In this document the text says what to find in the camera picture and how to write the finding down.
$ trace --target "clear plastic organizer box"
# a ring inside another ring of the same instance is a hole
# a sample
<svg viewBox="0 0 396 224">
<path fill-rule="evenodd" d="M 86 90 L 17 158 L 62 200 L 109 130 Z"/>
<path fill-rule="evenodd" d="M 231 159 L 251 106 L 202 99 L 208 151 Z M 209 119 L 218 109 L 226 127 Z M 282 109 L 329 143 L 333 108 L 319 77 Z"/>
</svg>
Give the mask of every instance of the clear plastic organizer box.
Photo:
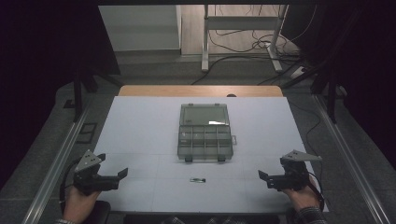
<svg viewBox="0 0 396 224">
<path fill-rule="evenodd" d="M 227 105 L 182 105 L 177 155 L 185 162 L 230 160 L 233 141 Z"/>
</svg>

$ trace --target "table surface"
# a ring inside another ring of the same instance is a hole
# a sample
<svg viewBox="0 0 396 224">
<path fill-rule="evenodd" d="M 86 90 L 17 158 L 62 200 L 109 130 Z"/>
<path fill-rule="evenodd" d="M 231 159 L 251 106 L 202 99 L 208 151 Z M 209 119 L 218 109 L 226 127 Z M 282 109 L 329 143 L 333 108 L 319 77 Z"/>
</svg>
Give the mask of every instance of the table surface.
<svg viewBox="0 0 396 224">
<path fill-rule="evenodd" d="M 125 167 L 129 174 L 118 190 L 103 192 L 100 200 L 124 213 L 284 213 L 290 207 L 289 199 L 268 189 L 257 171 L 283 174 L 279 158 L 294 149 L 305 152 L 304 145 L 287 99 L 279 97 L 281 91 L 274 96 L 273 87 L 249 88 L 122 88 L 94 152 L 106 153 L 100 175 L 114 175 Z M 215 97 L 207 97 L 209 90 Z M 200 91 L 205 97 L 198 96 Z M 260 96 L 250 97 L 254 91 Z M 155 92 L 166 96 L 154 96 Z M 224 97 L 229 93 L 238 97 Z M 231 132 L 237 139 L 229 161 L 188 164 L 177 158 L 180 106 L 186 103 L 227 105 Z M 310 163 L 307 169 L 313 172 Z M 192 183 L 192 177 L 205 178 L 206 183 Z"/>
<path fill-rule="evenodd" d="M 119 96 L 200 96 L 224 97 L 228 94 L 243 97 L 283 96 L 278 86 L 134 86 L 120 89 Z"/>
</svg>

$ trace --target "aluminum rail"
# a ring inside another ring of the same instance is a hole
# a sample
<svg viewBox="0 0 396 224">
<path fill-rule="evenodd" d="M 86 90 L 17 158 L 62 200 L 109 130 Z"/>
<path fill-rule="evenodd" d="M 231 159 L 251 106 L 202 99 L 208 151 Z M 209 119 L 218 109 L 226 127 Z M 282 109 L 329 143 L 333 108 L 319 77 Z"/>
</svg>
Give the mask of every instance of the aluminum rail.
<svg viewBox="0 0 396 224">
<path fill-rule="evenodd" d="M 359 166 L 358 162 L 355 159 L 347 141 L 344 136 L 341 134 L 338 126 L 332 122 L 326 112 L 326 105 L 323 100 L 317 96 L 313 95 L 314 101 L 317 104 L 320 115 L 323 117 L 324 122 L 326 123 L 332 138 L 334 139 L 335 144 L 337 145 L 341 155 L 343 156 L 344 161 L 346 162 L 346 166 L 349 172 L 352 174 L 355 183 L 358 186 L 358 189 L 361 191 L 361 195 L 367 203 L 367 206 L 370 209 L 370 212 L 375 219 L 375 222 L 378 224 L 390 223 L 390 220 L 385 212 L 384 206 L 376 196 L 376 193 L 373 187 L 368 182 L 366 176 L 363 173 L 363 170 Z"/>
<path fill-rule="evenodd" d="M 84 123 L 85 118 L 87 117 L 94 96 L 89 95 L 87 98 L 87 102 L 80 118 L 77 122 L 74 122 L 71 125 L 70 130 L 67 133 L 67 136 L 64 139 L 58 154 L 55 157 L 55 160 L 49 168 L 46 177 L 41 183 L 41 186 L 38 189 L 37 194 L 35 195 L 35 198 L 33 199 L 30 208 L 25 215 L 25 218 L 23 219 L 23 224 L 36 224 L 41 218 L 44 208 L 59 178 L 59 175 L 64 168 L 64 164 L 66 163 L 70 151 L 74 143 L 76 142 L 79 130 L 81 129 L 81 126 Z"/>
</svg>

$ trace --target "sleeve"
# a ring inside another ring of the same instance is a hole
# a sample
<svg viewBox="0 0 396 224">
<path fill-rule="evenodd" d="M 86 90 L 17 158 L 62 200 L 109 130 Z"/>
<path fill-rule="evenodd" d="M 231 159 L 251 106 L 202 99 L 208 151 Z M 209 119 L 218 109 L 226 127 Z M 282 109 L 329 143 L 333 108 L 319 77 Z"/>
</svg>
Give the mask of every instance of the sleeve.
<svg viewBox="0 0 396 224">
<path fill-rule="evenodd" d="M 58 218 L 55 220 L 54 224 L 75 224 L 75 223 L 72 221 L 67 221 L 67 220 Z"/>
<path fill-rule="evenodd" d="M 326 218 L 319 208 L 306 207 L 296 213 L 294 217 L 296 224 L 327 224 Z"/>
</svg>

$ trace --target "person's hand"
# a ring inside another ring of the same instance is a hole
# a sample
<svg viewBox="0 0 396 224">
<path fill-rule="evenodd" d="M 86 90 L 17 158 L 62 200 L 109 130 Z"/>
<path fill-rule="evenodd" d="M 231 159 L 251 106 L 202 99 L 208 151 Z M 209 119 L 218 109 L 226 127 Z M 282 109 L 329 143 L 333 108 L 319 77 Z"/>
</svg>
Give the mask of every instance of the person's hand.
<svg viewBox="0 0 396 224">
<path fill-rule="evenodd" d="M 316 186 L 311 176 L 309 176 L 309 180 Z M 296 212 L 306 207 L 319 207 L 320 205 L 317 195 L 308 186 L 301 190 L 282 189 L 282 191 L 289 196 Z"/>
<path fill-rule="evenodd" d="M 64 220 L 82 223 L 90 215 L 100 193 L 96 191 L 87 196 L 72 186 L 66 200 Z"/>
</svg>

